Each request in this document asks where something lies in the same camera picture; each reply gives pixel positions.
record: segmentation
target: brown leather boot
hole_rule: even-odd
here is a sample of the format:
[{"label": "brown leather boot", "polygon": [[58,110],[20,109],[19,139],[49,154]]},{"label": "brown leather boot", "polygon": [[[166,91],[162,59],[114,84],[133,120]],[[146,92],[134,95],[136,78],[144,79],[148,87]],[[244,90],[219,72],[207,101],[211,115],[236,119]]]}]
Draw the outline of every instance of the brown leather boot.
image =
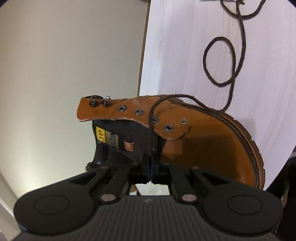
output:
[{"label": "brown leather boot", "polygon": [[184,169],[198,166],[263,189],[265,170],[259,149],[247,130],[228,114],[168,99],[156,106],[150,134],[149,112],[161,97],[110,100],[89,96],[80,100],[77,117],[93,121],[97,143],[105,143],[132,161],[141,162],[143,154],[159,155],[160,162]]}]

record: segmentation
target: white table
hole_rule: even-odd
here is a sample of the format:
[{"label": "white table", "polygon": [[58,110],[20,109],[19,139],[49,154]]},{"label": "white table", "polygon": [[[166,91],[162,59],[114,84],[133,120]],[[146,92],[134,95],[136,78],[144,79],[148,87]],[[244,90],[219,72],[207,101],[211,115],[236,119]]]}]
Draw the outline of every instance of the white table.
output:
[{"label": "white table", "polygon": [[[259,2],[246,0],[241,13],[252,13]],[[235,12],[235,2],[225,5]],[[296,8],[287,0],[267,0],[244,26],[246,56],[227,113],[257,143],[267,188],[296,144]],[[218,36],[230,39],[238,62],[239,23],[220,1],[151,1],[140,95],[184,93],[222,108],[230,86],[214,86],[202,66],[206,46]],[[207,67],[219,82],[230,78],[231,56],[225,43],[215,43],[210,49]]]}]

